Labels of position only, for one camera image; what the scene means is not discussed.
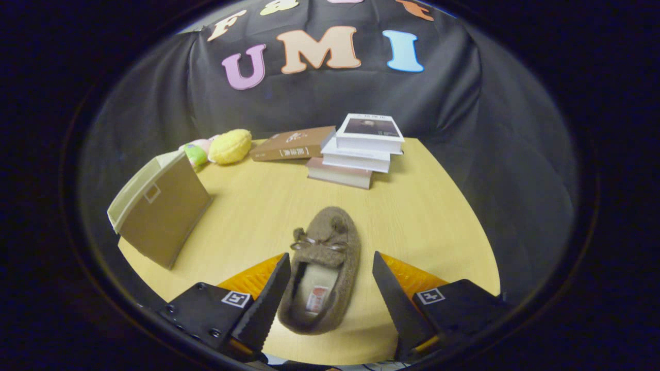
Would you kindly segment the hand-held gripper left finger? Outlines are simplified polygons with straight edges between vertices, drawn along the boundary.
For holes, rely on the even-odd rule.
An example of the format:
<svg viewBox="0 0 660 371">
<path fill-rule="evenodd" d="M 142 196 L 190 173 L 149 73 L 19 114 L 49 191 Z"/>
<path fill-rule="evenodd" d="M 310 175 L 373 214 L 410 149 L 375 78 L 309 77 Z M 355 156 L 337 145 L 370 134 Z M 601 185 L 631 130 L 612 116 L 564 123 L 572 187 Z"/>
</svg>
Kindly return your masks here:
<svg viewBox="0 0 660 371">
<path fill-rule="evenodd" d="M 217 285 L 198 282 L 157 313 L 205 347 L 256 361 L 291 276 L 288 253 L 266 259 Z"/>
</svg>

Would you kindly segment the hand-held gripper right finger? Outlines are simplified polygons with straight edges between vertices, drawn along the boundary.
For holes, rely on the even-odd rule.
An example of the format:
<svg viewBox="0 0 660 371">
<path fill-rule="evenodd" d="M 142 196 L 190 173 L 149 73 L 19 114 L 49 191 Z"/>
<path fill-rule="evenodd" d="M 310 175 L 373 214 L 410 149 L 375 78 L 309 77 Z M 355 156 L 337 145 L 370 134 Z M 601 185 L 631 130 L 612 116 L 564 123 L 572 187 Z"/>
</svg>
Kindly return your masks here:
<svg viewBox="0 0 660 371">
<path fill-rule="evenodd" d="M 447 282 L 379 251 L 372 274 L 398 332 L 394 359 L 403 363 L 456 352 L 510 310 L 471 280 Z"/>
</svg>

